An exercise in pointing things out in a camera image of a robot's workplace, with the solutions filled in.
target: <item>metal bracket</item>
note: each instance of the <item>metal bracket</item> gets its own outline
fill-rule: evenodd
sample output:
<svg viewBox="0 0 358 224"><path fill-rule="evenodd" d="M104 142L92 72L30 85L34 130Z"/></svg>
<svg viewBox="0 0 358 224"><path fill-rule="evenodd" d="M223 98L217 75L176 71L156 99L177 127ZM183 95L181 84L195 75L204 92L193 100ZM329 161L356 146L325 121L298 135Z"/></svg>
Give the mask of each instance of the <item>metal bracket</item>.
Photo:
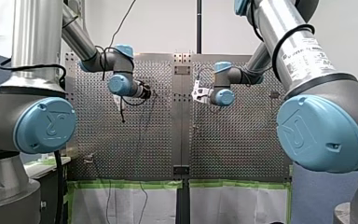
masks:
<svg viewBox="0 0 358 224"><path fill-rule="evenodd" d="M173 166L174 175L189 175L190 167L188 165L175 165Z"/></svg>
<svg viewBox="0 0 358 224"><path fill-rule="evenodd" d="M190 76L190 66L184 66L184 65L176 65L174 67L174 73L176 75L186 75Z"/></svg>

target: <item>robotic arm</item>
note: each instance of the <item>robotic arm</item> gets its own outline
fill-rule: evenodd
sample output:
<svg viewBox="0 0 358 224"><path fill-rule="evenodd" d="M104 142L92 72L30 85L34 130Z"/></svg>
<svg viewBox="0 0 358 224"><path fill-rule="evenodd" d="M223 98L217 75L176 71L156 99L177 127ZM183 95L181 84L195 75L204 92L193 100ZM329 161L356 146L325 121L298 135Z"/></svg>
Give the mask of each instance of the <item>robotic arm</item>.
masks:
<svg viewBox="0 0 358 224"><path fill-rule="evenodd" d="M81 69L85 72L113 71L109 90L118 96L148 99L150 87L133 78L133 49L128 45L116 45L111 50L99 52L89 36L81 29L70 8L63 6L62 38L80 58Z"/></svg>
<svg viewBox="0 0 358 224"><path fill-rule="evenodd" d="M251 24L259 28L277 79L287 90L277 117L278 137L287 155L312 171L358 170L357 79L336 70L313 27L291 1L242 0L236 2L236 12L254 15Z"/></svg>

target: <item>black cable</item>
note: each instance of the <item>black cable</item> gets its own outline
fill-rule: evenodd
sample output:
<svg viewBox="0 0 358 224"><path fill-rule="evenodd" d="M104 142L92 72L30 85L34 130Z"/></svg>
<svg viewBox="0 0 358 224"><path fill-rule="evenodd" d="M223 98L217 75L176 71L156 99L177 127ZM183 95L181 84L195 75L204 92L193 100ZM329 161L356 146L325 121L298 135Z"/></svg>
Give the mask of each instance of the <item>black cable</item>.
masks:
<svg viewBox="0 0 358 224"><path fill-rule="evenodd" d="M315 27L313 27L312 25L310 24L301 24L301 25L298 25L296 28L288 31L282 38L280 41L278 41L276 47L275 47L275 50L273 51L272 53L272 69L275 73L275 77L281 81L280 77L279 77L279 73L278 73L278 68L277 68L277 59L278 59L278 54L279 54L279 50L281 49L283 43L288 39L290 38L293 34L295 34L296 32L298 31L310 31L312 32L313 34L315 34Z"/></svg>
<svg viewBox="0 0 358 224"><path fill-rule="evenodd" d="M145 209L146 209L147 201L149 200L149 195L147 194L146 190L142 186L142 182L139 182L139 184L141 185L141 190L144 192L144 194L146 196L144 207L142 208L142 212L141 212L141 217L139 218L139 222L138 222L138 224L141 224L142 218L144 217L144 212L145 212Z"/></svg>
<svg viewBox="0 0 358 224"><path fill-rule="evenodd" d="M257 27L255 25L255 0L252 0L251 1L251 19L252 19L252 26L253 26L253 29L254 29L254 32L255 32L255 35L257 35L257 37L261 40L261 42L264 42L264 39L263 37L261 36L260 33L258 33L257 31Z"/></svg>
<svg viewBox="0 0 358 224"><path fill-rule="evenodd" d="M152 117L152 113L153 113L153 110L154 110L154 107L155 107L155 102L156 102L156 99L158 97L157 93L155 91L153 91L155 97L153 98L153 103L151 105L151 109L150 109L150 112L149 112L149 115L148 115L148 118L147 118L147 121L146 121L146 124L145 124L145 130L144 132L146 133L147 130L148 130L148 127L150 125L150 122L151 122L151 117ZM136 144L136 160L138 161L138 157L139 157L139 150L140 150L140 146L143 145L143 142L142 142L142 120L144 119L144 112L145 112L145 106L142 110L142 115L139 119L139 129L138 129L138 142ZM137 169L138 165L135 165L135 175L137 176L138 175L138 169ZM139 221L138 221L138 224L141 224L142 223L142 219L144 217L144 212L145 212L145 209L146 209L146 206L147 206L147 202L149 200L149 195L147 194L146 190L144 189L143 185L142 185L142 182L140 181L139 182L140 186L141 186L141 190L142 192L145 194L146 198L145 198L145 203L144 203L144 206L142 208L142 212L141 212L141 216L139 218Z"/></svg>
<svg viewBox="0 0 358 224"><path fill-rule="evenodd" d="M57 164L57 188L58 188L55 224L60 224L61 217L62 217L62 207L63 207L63 168L62 168L60 151L55 151L54 157Z"/></svg>
<svg viewBox="0 0 358 224"><path fill-rule="evenodd" d="M121 116L121 122L125 123L126 120L124 120L124 113L123 113L123 97L120 97L120 116Z"/></svg>
<svg viewBox="0 0 358 224"><path fill-rule="evenodd" d="M136 2L136 0L133 0L133 1L132 1L132 3L131 3L131 5L130 5L129 9L127 10L126 15L123 17L123 19L121 20L120 25L118 26L117 30L116 30L115 33L113 34L112 40L110 41L109 48L112 47L113 42L115 41L115 36L116 36L116 35L118 34L118 32L120 31L121 26L123 26L123 23L124 23L124 21L127 19L127 16L130 14L131 9L132 9L133 5L135 4L135 2Z"/></svg>
<svg viewBox="0 0 358 224"><path fill-rule="evenodd" d="M65 29L68 25L70 25L72 22L74 22L74 21L76 21L77 20L77 18L79 18L79 16L74 16L70 21L68 21L68 23L66 23L63 27L62 27L62 29Z"/></svg>
<svg viewBox="0 0 358 224"><path fill-rule="evenodd" d="M133 105L133 106L143 105L147 101L147 99L143 99L143 101L139 104L132 104L132 103L126 101L126 99L124 99L124 97L122 97L122 96L121 96L121 99L124 101L124 103L126 103L126 105Z"/></svg>
<svg viewBox="0 0 358 224"><path fill-rule="evenodd" d="M112 195L111 193L112 191L112 180L109 179L109 194L107 196L107 201L106 201L106 211L105 211L105 214L106 214L106 221L108 224L110 224L110 221L109 221L109 216L108 216L108 211L109 211L109 202L110 202L110 197Z"/></svg>
<svg viewBox="0 0 358 224"><path fill-rule="evenodd" d="M25 65L25 66L20 66L20 67L5 67L5 65L10 63L10 62L11 62L11 58L1 62L0 63L0 69L1 70L6 70L6 71L11 71L11 72L18 72L18 71L24 71L24 70L30 70L30 69L39 69L39 68L58 68L58 69L62 70L62 75L60 77L60 83L63 82L65 80L65 77L66 77L66 69L65 69L65 67L60 65L60 64L57 64L57 63Z"/></svg>

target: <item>metal frame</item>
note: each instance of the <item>metal frame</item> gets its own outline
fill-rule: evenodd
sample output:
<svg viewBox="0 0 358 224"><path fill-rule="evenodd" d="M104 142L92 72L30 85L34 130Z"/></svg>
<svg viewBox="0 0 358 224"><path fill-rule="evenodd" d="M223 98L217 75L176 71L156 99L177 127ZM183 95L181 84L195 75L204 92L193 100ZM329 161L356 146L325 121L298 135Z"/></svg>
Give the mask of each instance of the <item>metal frame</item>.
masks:
<svg viewBox="0 0 358 224"><path fill-rule="evenodd" d="M175 53L175 54L137 54L135 56L135 63L136 65L140 65L141 62L150 62L150 63L156 63L158 62L170 62L171 70L169 74L166 74L167 76L171 76L171 89L169 90L170 97L168 98L168 101L166 103L168 106L171 107L171 120L170 124L164 124L169 125L171 128L171 164L172 166L169 168L171 169L170 173L171 176L165 176L165 177L158 177L155 178L153 176L119 176L118 178L126 178L131 180L160 180L160 179L175 179L175 180L182 180L183 186L177 190L177 224L188 224L190 223L190 187L189 187L189 179L190 178L230 178L230 179L242 179L242 180L258 180L258 181L268 181L268 182L289 182L291 181L289 176L289 165L291 162L288 160L287 157L284 156L284 152L280 150L279 148L276 148L278 151L277 156L284 157L283 163L277 165L277 169L282 169L282 176L273 176L273 177L264 177L264 176L229 176L229 175L213 175L213 174L207 174L207 175L198 175L197 168L194 169L195 162L194 158L192 159L191 156L195 150L194 146L191 144L194 139L192 134L192 131L194 130L194 104L197 104L192 101L191 92L193 88L193 82L194 82L194 76L196 75L195 72L197 72L196 65L198 63L205 63L208 66L212 66L213 63L218 61L229 61L232 62L234 65L237 66L243 66L245 63L250 59L250 56L232 56L232 55L195 55L195 54L186 54L186 53ZM67 99L74 105L75 108L78 107L78 104L76 103L76 73L77 75L85 75L77 65L78 58L75 56L74 53L68 53L66 54L66 62L67 62L67 68L68 68L68 75L66 79L66 89L67 89ZM139 76L137 74L136 66L135 65L135 76ZM95 74L97 78L101 78L100 74ZM116 119L119 119L117 116L118 111L113 106L110 106L108 109L114 110L109 111L109 113L112 114L112 116L115 116ZM71 156L75 156L78 153L78 142L77 142L77 135L73 137L71 142L68 144L67 147L67 154ZM76 179L76 178L83 178L83 179L89 179L89 178L95 178L95 177L107 177L107 178L117 178L117 176L98 176L95 173L95 169L93 172L89 174L89 176L79 176L79 175L73 175L74 169L78 169L79 166L86 165L86 166L92 166L92 164L96 164L97 162L94 160L95 157L92 153L85 155L84 153L80 153L75 160L74 164L75 167L70 167L69 169L69 178L70 179ZM261 165L268 163L268 161L259 160Z"/></svg>

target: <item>white wall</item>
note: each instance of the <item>white wall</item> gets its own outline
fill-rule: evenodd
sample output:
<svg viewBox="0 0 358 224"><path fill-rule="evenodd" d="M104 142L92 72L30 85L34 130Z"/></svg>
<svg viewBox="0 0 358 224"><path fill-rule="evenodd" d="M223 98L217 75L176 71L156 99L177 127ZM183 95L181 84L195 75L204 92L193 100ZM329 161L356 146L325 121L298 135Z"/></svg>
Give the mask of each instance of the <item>white wall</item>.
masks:
<svg viewBox="0 0 358 224"><path fill-rule="evenodd" d="M96 45L108 46L130 0L86 0L86 27ZM138 0L116 36L136 52L190 52L196 47L196 1Z"/></svg>
<svg viewBox="0 0 358 224"><path fill-rule="evenodd" d="M115 43L137 52L196 51L196 0L137 1ZM130 0L86 0L86 24L96 44L106 46ZM259 44L233 0L203 1L202 52L252 54ZM321 0L310 21L327 55L339 70L358 77L358 1Z"/></svg>
<svg viewBox="0 0 358 224"><path fill-rule="evenodd" d="M358 1L320 0L310 23L336 69L358 78Z"/></svg>

